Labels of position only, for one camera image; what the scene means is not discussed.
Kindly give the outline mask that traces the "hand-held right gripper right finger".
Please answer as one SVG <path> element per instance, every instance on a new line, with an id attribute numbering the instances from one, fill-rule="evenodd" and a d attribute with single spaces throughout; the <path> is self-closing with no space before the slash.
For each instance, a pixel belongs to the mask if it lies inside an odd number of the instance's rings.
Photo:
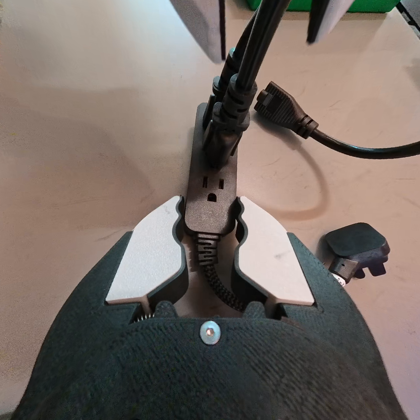
<path id="1" fill-rule="evenodd" d="M 315 299 L 286 229 L 248 198 L 236 200 L 231 289 L 241 301 L 313 306 Z"/>

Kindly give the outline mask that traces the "black angled plug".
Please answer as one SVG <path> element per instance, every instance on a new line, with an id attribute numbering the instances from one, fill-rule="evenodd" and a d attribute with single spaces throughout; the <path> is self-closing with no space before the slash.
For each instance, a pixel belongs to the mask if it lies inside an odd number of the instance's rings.
<path id="1" fill-rule="evenodd" d="M 365 278 L 364 269 L 374 277 L 386 274 L 390 246 L 386 238 L 368 223 L 354 223 L 324 236 L 333 255 L 329 272 L 346 286 L 353 278 Z"/>

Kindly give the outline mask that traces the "black socket connector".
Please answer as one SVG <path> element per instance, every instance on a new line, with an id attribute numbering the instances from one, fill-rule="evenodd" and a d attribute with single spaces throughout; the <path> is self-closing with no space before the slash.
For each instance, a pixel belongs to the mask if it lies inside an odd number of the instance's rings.
<path id="1" fill-rule="evenodd" d="M 307 139 L 319 124 L 303 111 L 295 98 L 273 81 L 257 96 L 254 106 L 261 117 Z"/>

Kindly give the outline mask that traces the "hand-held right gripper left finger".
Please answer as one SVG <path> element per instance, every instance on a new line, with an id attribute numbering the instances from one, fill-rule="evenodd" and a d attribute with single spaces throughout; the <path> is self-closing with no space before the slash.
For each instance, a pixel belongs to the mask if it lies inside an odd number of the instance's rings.
<path id="1" fill-rule="evenodd" d="M 105 299 L 109 305 L 139 303 L 154 312 L 158 303 L 178 302 L 189 275 L 183 244 L 184 197 L 174 196 L 145 216 L 131 231 Z"/>

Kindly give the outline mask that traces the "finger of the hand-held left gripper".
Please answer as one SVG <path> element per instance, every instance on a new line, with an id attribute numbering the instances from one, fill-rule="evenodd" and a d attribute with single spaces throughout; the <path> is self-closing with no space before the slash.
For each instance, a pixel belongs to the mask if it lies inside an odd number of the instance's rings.
<path id="1" fill-rule="evenodd" d="M 224 0 L 172 0 L 182 22 L 214 64 L 226 59 L 226 8 Z"/>
<path id="2" fill-rule="evenodd" d="M 307 29 L 307 44 L 318 43 L 328 35 L 353 3 L 353 0 L 313 0 Z"/>

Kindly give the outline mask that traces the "black power strip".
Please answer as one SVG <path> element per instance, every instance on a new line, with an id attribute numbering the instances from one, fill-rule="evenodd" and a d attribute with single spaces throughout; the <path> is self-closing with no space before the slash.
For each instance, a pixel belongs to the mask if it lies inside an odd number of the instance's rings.
<path id="1" fill-rule="evenodd" d="M 206 102 L 197 107 L 184 221 L 190 232 L 225 236 L 232 232 L 236 222 L 238 152 L 229 157 L 222 169 L 209 165 L 202 150 L 206 107 Z"/>

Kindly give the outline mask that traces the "black power plug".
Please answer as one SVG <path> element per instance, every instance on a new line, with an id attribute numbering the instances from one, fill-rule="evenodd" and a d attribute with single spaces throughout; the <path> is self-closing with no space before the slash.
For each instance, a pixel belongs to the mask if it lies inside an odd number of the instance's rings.
<path id="1" fill-rule="evenodd" d="M 250 107 L 257 92 L 254 81 L 251 85 L 243 85 L 240 74 L 234 74 L 228 82 L 221 101 L 216 101 L 220 90 L 215 90 L 213 108 L 205 113 L 203 121 L 205 133 L 202 150 L 208 163 L 214 169 L 221 169 L 233 156 L 243 133 L 250 123 Z"/>
<path id="2" fill-rule="evenodd" d="M 240 54 L 239 45 L 237 45 L 235 48 L 231 48 L 225 60 L 221 75 L 216 76 L 213 79 L 212 94 L 210 95 L 207 102 L 207 107 L 202 120 L 202 128 L 204 130 L 207 129 L 210 121 L 212 120 L 214 105 L 217 102 L 223 101 L 231 77 L 237 74 L 239 71 L 242 62 Z"/>

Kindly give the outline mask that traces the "green crate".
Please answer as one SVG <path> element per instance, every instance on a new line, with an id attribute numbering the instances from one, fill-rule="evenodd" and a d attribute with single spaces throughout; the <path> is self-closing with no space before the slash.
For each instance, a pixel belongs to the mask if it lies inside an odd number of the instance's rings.
<path id="1" fill-rule="evenodd" d="M 399 0 L 355 0 L 348 9 L 349 13 L 388 13 Z M 292 0 L 287 8 L 291 12 L 310 12 L 311 0 Z"/>

